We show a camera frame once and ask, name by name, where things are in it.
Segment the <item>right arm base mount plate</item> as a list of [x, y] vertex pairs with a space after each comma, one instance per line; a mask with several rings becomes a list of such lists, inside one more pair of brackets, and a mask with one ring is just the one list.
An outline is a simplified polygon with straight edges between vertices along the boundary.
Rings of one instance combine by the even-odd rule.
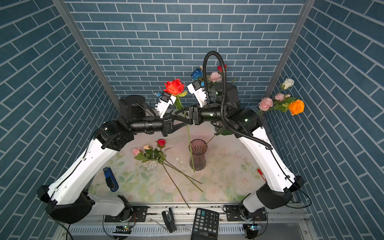
[[268, 219], [265, 208], [250, 213], [239, 205], [224, 205], [222, 207], [228, 222], [253, 221], [263, 222]]

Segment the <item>white rose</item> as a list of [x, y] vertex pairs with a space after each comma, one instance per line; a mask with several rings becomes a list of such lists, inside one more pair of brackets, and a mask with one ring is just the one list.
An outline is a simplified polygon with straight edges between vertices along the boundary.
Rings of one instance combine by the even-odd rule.
[[284, 82], [281, 84], [281, 90], [285, 91], [289, 88], [291, 88], [294, 85], [295, 81], [291, 78], [287, 78], [284, 80]]
[[232, 135], [233, 133], [231, 131], [229, 131], [227, 128], [225, 128], [224, 126], [217, 126], [217, 125], [214, 125], [215, 127], [215, 132], [214, 132], [214, 135], [208, 140], [207, 144], [213, 140], [214, 137], [216, 136], [229, 136], [229, 135]]

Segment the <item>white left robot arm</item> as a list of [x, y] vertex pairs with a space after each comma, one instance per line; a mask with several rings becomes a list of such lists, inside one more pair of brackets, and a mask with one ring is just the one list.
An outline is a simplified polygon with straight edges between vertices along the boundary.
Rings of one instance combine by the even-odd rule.
[[167, 113], [176, 98], [163, 93], [154, 109], [140, 95], [130, 95], [119, 100], [120, 116], [103, 123], [92, 135], [86, 150], [66, 172], [50, 185], [42, 185], [37, 194], [47, 203], [47, 215], [59, 223], [74, 224], [88, 215], [105, 215], [130, 221], [134, 211], [122, 195], [114, 198], [97, 197], [89, 193], [88, 186], [101, 167], [115, 156], [138, 133], [163, 136], [190, 123], [186, 110]]

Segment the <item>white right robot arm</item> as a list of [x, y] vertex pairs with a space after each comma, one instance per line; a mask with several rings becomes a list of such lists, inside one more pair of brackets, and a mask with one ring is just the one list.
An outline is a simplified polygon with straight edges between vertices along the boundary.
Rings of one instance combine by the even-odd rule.
[[276, 209], [287, 206], [293, 193], [301, 189], [304, 179], [294, 175], [273, 149], [267, 132], [252, 109], [242, 109], [238, 98], [238, 89], [228, 84], [228, 90], [216, 91], [216, 101], [209, 103], [206, 89], [199, 81], [188, 85], [188, 91], [199, 102], [189, 107], [190, 123], [217, 122], [217, 130], [234, 134], [250, 151], [259, 165], [266, 182], [255, 192], [247, 195], [239, 204], [241, 216], [248, 220], [262, 208]]

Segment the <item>large pink rose spray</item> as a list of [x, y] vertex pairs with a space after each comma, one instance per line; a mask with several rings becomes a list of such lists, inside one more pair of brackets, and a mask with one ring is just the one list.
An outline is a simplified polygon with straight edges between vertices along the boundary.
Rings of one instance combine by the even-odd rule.
[[213, 89], [215, 85], [221, 83], [223, 81], [223, 73], [222, 72], [212, 72], [208, 76], [208, 89]]

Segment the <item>red rose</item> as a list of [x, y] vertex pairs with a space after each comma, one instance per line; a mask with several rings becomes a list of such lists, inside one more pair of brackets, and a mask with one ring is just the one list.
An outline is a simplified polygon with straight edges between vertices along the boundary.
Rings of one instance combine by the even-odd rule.
[[[183, 120], [185, 121], [187, 119], [187, 115], [184, 110], [184, 106], [181, 102], [181, 98], [185, 97], [187, 95], [187, 92], [185, 91], [185, 85], [181, 82], [180, 79], [175, 79], [173, 81], [168, 81], [165, 83], [165, 90], [166, 93], [176, 97], [176, 100], [174, 101], [173, 105], [176, 107], [177, 112], [175, 113], [176, 116], [180, 116], [179, 114], [183, 114]], [[190, 135], [190, 128], [189, 125], [187, 125], [187, 134], [188, 134], [188, 147], [191, 157], [191, 165], [194, 173], [196, 172], [195, 164], [193, 161], [193, 153], [192, 153], [192, 141], [191, 141], [191, 135]]]

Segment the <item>small red rose stem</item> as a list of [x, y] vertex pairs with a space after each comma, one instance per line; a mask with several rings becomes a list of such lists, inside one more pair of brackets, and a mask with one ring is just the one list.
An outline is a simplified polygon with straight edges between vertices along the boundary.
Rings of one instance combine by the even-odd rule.
[[218, 66], [217, 69], [218, 69], [219, 72], [222, 72], [222, 71], [223, 71], [223, 68], [222, 68], [221, 65]]

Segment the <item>pink rose stem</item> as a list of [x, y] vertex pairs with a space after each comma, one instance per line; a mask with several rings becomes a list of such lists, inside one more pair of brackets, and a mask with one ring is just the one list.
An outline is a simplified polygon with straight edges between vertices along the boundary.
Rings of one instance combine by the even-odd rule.
[[286, 99], [290, 98], [290, 94], [282, 94], [278, 93], [275, 95], [275, 97], [272, 98], [263, 98], [261, 102], [259, 103], [259, 110], [257, 112], [258, 115], [262, 115], [268, 111], [276, 110], [280, 112], [287, 112], [288, 111], [288, 105], [286, 103]]

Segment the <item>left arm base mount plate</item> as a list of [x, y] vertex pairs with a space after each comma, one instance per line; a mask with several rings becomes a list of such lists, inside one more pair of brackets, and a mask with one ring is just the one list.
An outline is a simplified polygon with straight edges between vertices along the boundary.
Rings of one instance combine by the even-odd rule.
[[104, 222], [106, 223], [128, 223], [146, 221], [148, 213], [148, 206], [133, 206], [128, 212], [119, 214], [117, 217], [105, 216]]

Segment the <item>orange rose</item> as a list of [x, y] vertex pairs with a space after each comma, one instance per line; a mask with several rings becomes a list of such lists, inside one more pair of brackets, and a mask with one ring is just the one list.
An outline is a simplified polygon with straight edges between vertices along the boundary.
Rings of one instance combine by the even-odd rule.
[[283, 113], [290, 112], [292, 116], [295, 116], [305, 110], [305, 103], [296, 98], [287, 98], [277, 105], [277, 110]]

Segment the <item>blue rose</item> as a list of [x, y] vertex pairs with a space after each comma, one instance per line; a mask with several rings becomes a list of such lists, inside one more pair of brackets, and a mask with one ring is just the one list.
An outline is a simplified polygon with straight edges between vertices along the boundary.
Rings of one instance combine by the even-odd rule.
[[203, 77], [203, 71], [201, 68], [197, 68], [196, 70], [193, 71], [191, 74], [191, 77], [193, 80], [198, 80], [199, 78]]

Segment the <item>dark smoky glass vase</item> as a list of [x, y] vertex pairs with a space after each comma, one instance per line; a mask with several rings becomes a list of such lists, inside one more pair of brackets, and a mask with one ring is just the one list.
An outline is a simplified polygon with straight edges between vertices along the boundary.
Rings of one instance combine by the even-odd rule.
[[204, 140], [195, 139], [192, 140], [189, 146], [189, 150], [192, 153], [190, 158], [190, 167], [194, 171], [201, 171], [207, 165], [205, 153], [208, 150], [208, 145]]

